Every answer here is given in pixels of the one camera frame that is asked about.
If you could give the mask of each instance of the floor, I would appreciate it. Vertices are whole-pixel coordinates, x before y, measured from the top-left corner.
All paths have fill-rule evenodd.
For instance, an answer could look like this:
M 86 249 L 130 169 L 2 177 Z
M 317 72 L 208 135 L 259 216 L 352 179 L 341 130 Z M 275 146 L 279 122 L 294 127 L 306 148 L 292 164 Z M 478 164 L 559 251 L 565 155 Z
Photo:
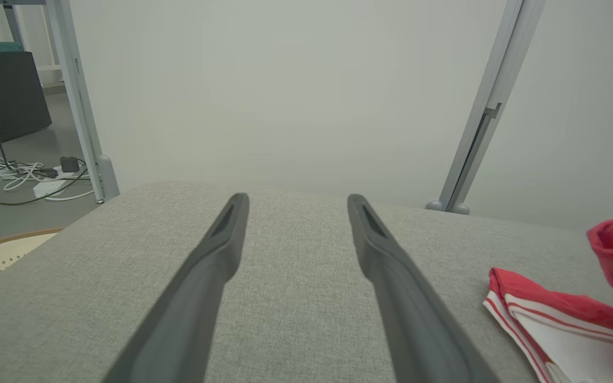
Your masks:
M 37 133 L 7 141 L 3 144 L 6 156 L 19 162 L 44 162 L 45 166 L 59 165 L 59 158 L 82 158 L 80 142 L 70 112 L 66 94 L 46 96 L 51 126 Z M 34 199 L 29 181 L 12 191 L 3 191 L 0 182 L 0 201 L 17 203 Z M 78 181 L 61 197 L 75 196 L 92 189 L 89 181 Z M 0 238 L 49 228 L 62 228 L 86 215 L 98 204 L 93 195 L 65 202 L 37 201 L 24 206 L 0 205 Z

